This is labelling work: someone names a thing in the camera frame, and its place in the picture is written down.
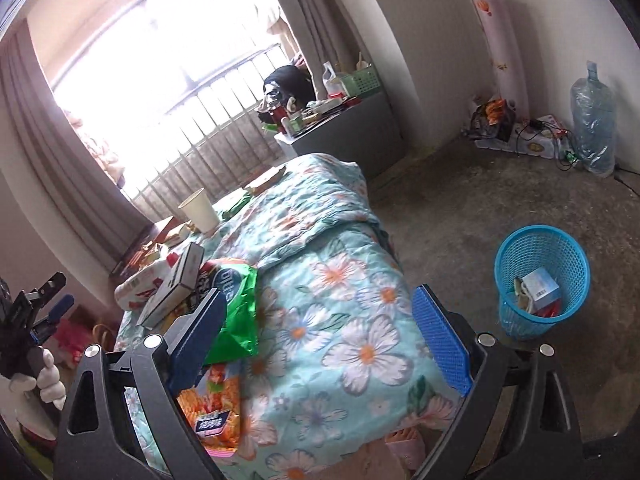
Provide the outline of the white gloved left hand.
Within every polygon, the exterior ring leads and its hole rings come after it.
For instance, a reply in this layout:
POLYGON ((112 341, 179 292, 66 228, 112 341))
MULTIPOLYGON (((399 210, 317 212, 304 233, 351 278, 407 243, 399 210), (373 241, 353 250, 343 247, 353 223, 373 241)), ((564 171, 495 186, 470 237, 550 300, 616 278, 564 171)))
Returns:
POLYGON ((58 411, 62 411, 66 401, 66 388, 55 365, 53 354, 46 348, 36 347, 29 351, 28 356, 36 361, 32 370, 37 375, 14 374, 9 382, 9 390, 17 394, 38 388, 40 400, 44 404, 52 404, 58 411))

